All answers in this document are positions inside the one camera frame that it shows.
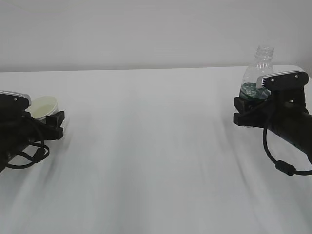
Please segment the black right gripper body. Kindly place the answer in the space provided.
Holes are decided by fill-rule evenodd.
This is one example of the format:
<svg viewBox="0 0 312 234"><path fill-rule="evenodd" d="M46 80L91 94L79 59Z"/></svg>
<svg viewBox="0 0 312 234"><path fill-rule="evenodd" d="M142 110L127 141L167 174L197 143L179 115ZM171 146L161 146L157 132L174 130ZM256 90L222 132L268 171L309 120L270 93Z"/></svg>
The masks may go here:
<svg viewBox="0 0 312 234"><path fill-rule="evenodd" d="M236 125L264 128L267 123L269 128L283 127L286 117L285 103L288 101L286 98L270 96L265 100L252 101L253 108L250 111L234 113L233 122Z"/></svg>

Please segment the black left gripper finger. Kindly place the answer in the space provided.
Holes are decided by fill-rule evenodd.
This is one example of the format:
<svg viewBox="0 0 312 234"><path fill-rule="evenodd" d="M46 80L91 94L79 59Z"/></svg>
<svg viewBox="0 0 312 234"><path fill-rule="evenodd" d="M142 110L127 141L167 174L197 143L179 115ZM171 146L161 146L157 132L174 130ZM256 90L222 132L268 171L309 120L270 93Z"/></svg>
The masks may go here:
<svg viewBox="0 0 312 234"><path fill-rule="evenodd" d="M46 121L46 130L64 130L62 127L62 123L65 120L65 112L64 111L59 111L55 114L46 116L45 121Z"/></svg>

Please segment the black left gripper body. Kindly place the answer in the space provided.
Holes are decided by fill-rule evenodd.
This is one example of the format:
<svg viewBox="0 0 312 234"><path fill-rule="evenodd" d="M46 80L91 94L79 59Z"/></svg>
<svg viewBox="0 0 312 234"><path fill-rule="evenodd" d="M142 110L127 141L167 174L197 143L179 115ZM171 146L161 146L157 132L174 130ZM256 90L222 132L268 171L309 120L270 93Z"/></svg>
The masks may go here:
<svg viewBox="0 0 312 234"><path fill-rule="evenodd" d="M21 132L21 147L25 149L31 143L44 142L46 140L60 140L64 136L64 130L46 130L45 122L31 117L29 112L23 112Z"/></svg>

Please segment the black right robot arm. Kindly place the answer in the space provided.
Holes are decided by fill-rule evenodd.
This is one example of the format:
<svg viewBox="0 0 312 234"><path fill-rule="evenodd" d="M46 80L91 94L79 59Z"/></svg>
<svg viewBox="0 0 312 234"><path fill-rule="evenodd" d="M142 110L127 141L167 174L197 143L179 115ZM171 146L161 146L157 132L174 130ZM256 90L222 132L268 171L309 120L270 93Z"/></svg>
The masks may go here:
<svg viewBox="0 0 312 234"><path fill-rule="evenodd" d="M262 143L268 158L275 167L288 175L310 175L311 171L299 171L294 166L277 160L268 148L267 132L270 130L289 144L306 154L312 161L312 116L306 109L303 88L288 91L272 91L267 99L234 98L233 121L237 126L262 128Z"/></svg>

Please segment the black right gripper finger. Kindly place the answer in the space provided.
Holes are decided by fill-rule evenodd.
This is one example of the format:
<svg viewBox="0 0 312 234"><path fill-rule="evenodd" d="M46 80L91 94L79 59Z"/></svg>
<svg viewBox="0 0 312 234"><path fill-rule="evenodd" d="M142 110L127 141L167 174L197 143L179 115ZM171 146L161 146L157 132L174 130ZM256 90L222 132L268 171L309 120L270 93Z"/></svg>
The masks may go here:
<svg viewBox="0 0 312 234"><path fill-rule="evenodd" d="M234 107L240 114L246 113L253 108L253 101L241 97L234 98Z"/></svg>

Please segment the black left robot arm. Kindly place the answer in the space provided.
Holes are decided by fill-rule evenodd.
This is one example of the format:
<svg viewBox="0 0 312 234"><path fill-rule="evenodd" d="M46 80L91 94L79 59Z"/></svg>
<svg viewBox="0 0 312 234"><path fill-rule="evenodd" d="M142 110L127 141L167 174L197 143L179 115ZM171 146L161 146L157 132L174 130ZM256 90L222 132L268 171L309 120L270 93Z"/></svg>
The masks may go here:
<svg viewBox="0 0 312 234"><path fill-rule="evenodd" d="M65 112L47 116L42 122L29 112L4 108L0 110L0 170L26 169L46 159L50 149L47 140L60 140Z"/></svg>

